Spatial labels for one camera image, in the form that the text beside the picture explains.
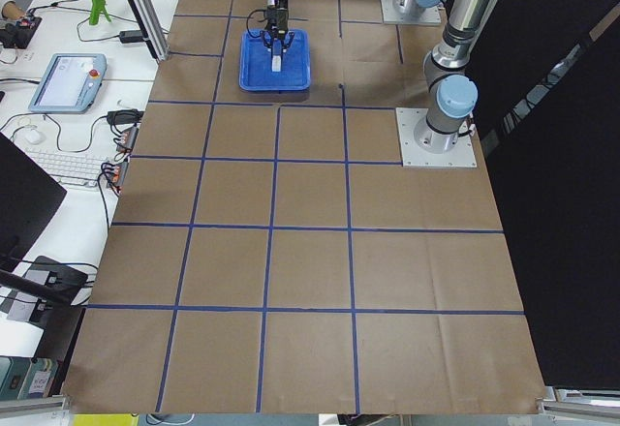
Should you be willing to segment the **person's hand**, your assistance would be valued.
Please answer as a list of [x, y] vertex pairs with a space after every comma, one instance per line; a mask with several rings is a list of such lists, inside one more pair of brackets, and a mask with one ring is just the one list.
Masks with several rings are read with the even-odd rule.
[[25, 16], [25, 11], [14, 1], [2, 5], [1, 16], [6, 20], [19, 20]]

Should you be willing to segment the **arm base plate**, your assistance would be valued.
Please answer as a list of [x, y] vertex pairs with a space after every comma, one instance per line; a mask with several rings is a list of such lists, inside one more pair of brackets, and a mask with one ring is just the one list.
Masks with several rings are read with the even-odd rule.
[[439, 26], [442, 22], [437, 6], [423, 8], [417, 0], [381, 0], [384, 24]]
[[443, 136], [426, 127], [426, 108], [395, 109], [403, 167], [476, 168], [474, 146], [466, 123], [459, 133]]

